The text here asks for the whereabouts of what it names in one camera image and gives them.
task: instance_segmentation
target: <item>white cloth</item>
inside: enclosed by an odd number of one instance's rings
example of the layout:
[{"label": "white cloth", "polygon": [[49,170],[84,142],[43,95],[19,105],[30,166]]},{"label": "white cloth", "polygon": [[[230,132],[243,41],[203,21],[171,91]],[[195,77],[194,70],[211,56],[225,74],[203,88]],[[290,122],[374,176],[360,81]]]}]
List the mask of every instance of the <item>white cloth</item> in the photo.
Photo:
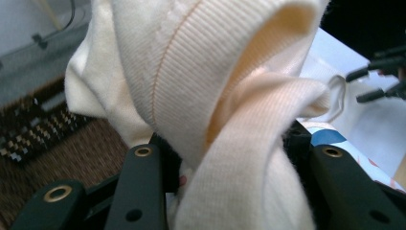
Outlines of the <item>white cloth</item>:
[{"label": "white cloth", "polygon": [[193,172],[175,229],[312,229],[281,136],[327,111],[327,88],[295,78],[326,4],[95,0],[68,105],[106,117],[129,145],[148,127],[168,140]]}]

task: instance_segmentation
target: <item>fabric fold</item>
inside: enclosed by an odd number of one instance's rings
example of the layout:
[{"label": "fabric fold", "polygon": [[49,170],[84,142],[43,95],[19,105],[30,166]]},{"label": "fabric fold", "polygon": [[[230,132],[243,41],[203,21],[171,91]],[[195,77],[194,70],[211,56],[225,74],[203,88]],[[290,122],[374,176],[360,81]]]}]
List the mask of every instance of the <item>fabric fold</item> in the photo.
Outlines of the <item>fabric fold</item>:
[{"label": "fabric fold", "polygon": [[324,85],[295,78],[326,4],[95,0],[68,104],[129,145],[153,130],[179,153],[175,229],[314,228],[281,136],[327,111]]}]

